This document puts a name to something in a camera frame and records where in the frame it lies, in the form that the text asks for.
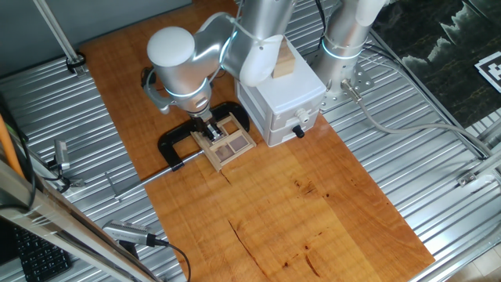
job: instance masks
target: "wooden board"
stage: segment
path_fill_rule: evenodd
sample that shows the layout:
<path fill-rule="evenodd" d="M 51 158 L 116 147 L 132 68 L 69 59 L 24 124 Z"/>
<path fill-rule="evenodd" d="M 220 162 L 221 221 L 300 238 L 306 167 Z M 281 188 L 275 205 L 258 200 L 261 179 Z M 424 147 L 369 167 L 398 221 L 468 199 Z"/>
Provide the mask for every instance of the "wooden board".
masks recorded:
<path fill-rule="evenodd" d="M 167 166 L 157 140 L 188 119 L 176 107 L 162 115 L 141 89 L 148 39 L 171 25 L 196 32 L 220 11 L 236 6 L 196 0 L 81 49 L 141 179 Z M 236 100 L 229 74 L 214 81 L 211 103 L 227 100 Z M 192 281 L 406 281 L 434 261 L 323 117 L 273 148 L 254 125 L 250 135 L 257 147 L 220 173 L 201 156 L 146 187 Z M 175 148 L 199 150 L 191 137 Z"/>

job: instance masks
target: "black keyboard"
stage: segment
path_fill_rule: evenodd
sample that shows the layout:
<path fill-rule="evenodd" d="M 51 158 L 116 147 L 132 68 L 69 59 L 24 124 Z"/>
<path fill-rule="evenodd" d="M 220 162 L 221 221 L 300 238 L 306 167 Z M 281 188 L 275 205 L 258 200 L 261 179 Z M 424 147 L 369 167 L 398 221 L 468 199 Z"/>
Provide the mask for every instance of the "black keyboard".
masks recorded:
<path fill-rule="evenodd" d="M 14 227 L 27 282 L 47 281 L 71 267 L 68 253 L 22 228 Z"/>

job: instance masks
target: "black cable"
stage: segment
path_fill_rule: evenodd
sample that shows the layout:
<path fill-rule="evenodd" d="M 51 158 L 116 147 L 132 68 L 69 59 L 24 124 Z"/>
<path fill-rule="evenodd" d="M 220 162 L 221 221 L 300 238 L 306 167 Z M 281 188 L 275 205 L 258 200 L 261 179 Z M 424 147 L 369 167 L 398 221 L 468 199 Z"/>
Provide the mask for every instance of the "black cable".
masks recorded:
<path fill-rule="evenodd" d="M 30 195 L 30 202 L 28 203 L 27 207 L 24 207 L 23 205 L 20 205 L 20 204 L 4 204 L 4 205 L 0 206 L 0 210 L 8 209 L 8 208 L 18 208 L 18 209 L 23 209 L 25 212 L 29 212 L 31 210 L 31 207 L 33 206 L 35 194 L 37 193 L 37 187 L 36 187 L 36 182 L 35 182 L 35 178 L 34 178 L 33 164 L 31 163 L 30 151 L 28 150 L 26 142 L 23 139 L 23 135 L 21 134 L 21 131 L 19 129 L 19 126 L 16 123 L 16 120 L 11 115 L 11 113 L 8 110 L 6 110 L 5 108 L 4 108 L 4 112 L 5 112 L 5 114 L 7 114 L 9 116 L 9 119 L 11 121 L 13 121 L 13 124 L 12 124 L 13 129 L 14 129 L 14 131 L 16 131 L 16 134 L 20 139 L 21 146 L 23 147 L 24 155 L 26 157 L 26 162 L 27 162 L 27 166 L 28 166 L 27 169 L 25 169 L 24 173 L 29 174 L 29 175 L 25 175 L 25 176 L 26 176 L 26 179 L 27 180 L 30 179 L 30 182 L 31 182 L 31 195 Z"/>
<path fill-rule="evenodd" d="M 171 248 L 175 249 L 176 251 L 178 251 L 179 254 L 181 254 L 185 258 L 186 265 L 188 265 L 188 281 L 187 282 L 190 282 L 191 281 L 191 265 L 189 264 L 189 260 L 188 260 L 188 257 L 186 256 L 186 254 L 183 251 L 181 251 L 179 248 L 177 248 L 176 246 L 174 246 L 174 245 L 172 245 L 169 242 L 164 241 L 164 240 L 155 239 L 155 245 L 171 247 Z"/>
<path fill-rule="evenodd" d="M 320 49 L 320 46 L 322 44 L 323 34 L 326 32 L 326 15 L 323 13 L 323 7 L 320 0 L 315 0 L 315 4 L 316 8 L 319 10 L 320 19 L 322 20 L 322 25 L 323 25 L 322 35 L 320 36 L 320 42 L 318 47 L 318 49 Z"/>
<path fill-rule="evenodd" d="M 47 180 L 47 181 L 57 181 L 57 180 L 61 180 L 63 178 L 63 170 L 61 168 L 58 168 L 58 172 L 57 172 L 57 178 L 49 178 L 49 177 L 44 177 L 43 179 Z"/>
<path fill-rule="evenodd" d="M 66 182 L 65 182 L 65 183 L 64 183 L 64 186 L 63 186 L 63 188 L 62 188 L 61 190 L 58 190 L 58 191 L 59 191 L 60 193 L 64 193 L 64 192 L 68 191 L 68 189 L 70 189 L 70 187 L 71 187 L 71 183 L 66 183 Z"/>

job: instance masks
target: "black knob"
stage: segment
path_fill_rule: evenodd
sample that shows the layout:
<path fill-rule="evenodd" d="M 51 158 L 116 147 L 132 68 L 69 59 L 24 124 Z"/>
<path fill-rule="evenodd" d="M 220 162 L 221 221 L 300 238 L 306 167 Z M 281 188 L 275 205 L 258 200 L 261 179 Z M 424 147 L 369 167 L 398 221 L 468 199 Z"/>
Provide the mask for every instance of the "black knob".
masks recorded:
<path fill-rule="evenodd" d="M 305 137 L 305 132 L 303 131 L 303 129 L 301 129 L 301 126 L 300 125 L 296 125 L 292 128 L 292 132 L 296 133 L 296 136 L 298 138 L 303 138 Z"/>

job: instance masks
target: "metal rod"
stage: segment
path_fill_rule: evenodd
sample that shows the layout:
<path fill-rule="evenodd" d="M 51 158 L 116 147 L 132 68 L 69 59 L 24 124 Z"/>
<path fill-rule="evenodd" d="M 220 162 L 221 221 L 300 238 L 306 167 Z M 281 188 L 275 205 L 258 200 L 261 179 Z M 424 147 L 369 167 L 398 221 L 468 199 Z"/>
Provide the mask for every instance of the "metal rod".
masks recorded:
<path fill-rule="evenodd" d="M 194 154 L 189 155 L 187 158 L 183 159 L 182 162 L 183 163 L 190 162 L 190 161 L 194 160 L 196 157 L 200 156 L 203 153 L 204 153 L 204 151 L 200 150 L 200 151 L 198 151 L 198 152 L 196 152 Z M 115 194 L 115 199 L 121 201 L 124 198 L 129 197 L 132 194 L 136 193 L 139 188 L 142 188 L 146 184 L 148 184 L 148 183 L 150 183 L 150 182 L 152 182 L 152 181 L 154 181 L 156 179 L 159 179 L 161 176 L 166 175 L 169 172 L 172 172 L 172 168 L 171 167 L 166 167 L 164 170 L 158 172 L 157 174 L 152 175 L 152 176 L 148 177 L 147 179 L 144 179 L 140 183 L 138 183 L 138 184 L 136 184 L 134 186 L 131 186 L 129 188 L 123 189 L 120 193 Z"/>
<path fill-rule="evenodd" d="M 47 2 L 45 0 L 33 0 L 33 2 L 37 6 L 38 11 L 40 11 L 41 16 L 44 17 L 45 22 L 56 37 L 58 43 L 61 45 L 66 57 L 71 60 L 71 63 L 77 63 L 79 61 L 78 55 L 68 41 L 68 38 L 61 29 L 61 26 L 54 17 L 54 14 L 52 14 Z"/>

